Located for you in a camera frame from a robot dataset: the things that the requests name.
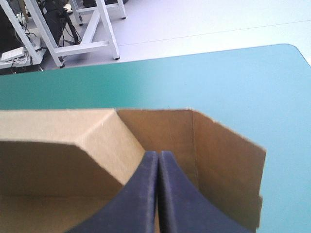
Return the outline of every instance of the grey floor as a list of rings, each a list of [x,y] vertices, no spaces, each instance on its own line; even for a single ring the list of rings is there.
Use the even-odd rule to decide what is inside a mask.
[[[311,62],[311,2],[306,0],[129,0],[127,19],[110,12],[120,59],[108,48],[67,56],[66,67],[152,59],[272,44],[292,44]],[[90,16],[84,16],[87,22]],[[83,35],[87,23],[78,26]],[[100,23],[94,41],[105,39]],[[49,54],[43,69],[57,68]]]

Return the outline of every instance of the brown cardboard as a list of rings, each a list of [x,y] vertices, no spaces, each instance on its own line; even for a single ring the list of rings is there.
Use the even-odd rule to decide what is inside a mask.
[[[116,195],[145,150],[172,150],[203,195],[256,230],[264,149],[193,110],[96,109],[0,111],[0,232],[69,229]]]

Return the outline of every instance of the white device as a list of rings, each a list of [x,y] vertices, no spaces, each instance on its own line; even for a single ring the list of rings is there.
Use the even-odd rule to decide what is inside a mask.
[[[22,57],[24,55],[25,55],[24,47],[20,47],[20,48],[14,49],[14,50],[4,52],[2,54],[1,61],[7,62],[7,61],[10,61],[10,60],[15,59],[15,58]]]

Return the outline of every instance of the dark blue foam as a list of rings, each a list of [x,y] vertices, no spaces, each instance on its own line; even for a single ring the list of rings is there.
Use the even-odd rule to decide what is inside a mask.
[[[158,175],[161,233],[250,233],[203,197],[170,151],[160,154]]]
[[[67,233],[153,233],[158,156],[145,153],[124,188],[103,209]]]

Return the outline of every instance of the green table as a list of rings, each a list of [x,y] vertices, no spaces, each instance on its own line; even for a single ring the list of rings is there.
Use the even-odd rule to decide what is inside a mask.
[[[311,232],[311,68],[295,47],[0,77],[0,109],[110,107],[191,107],[265,147],[258,232]]]

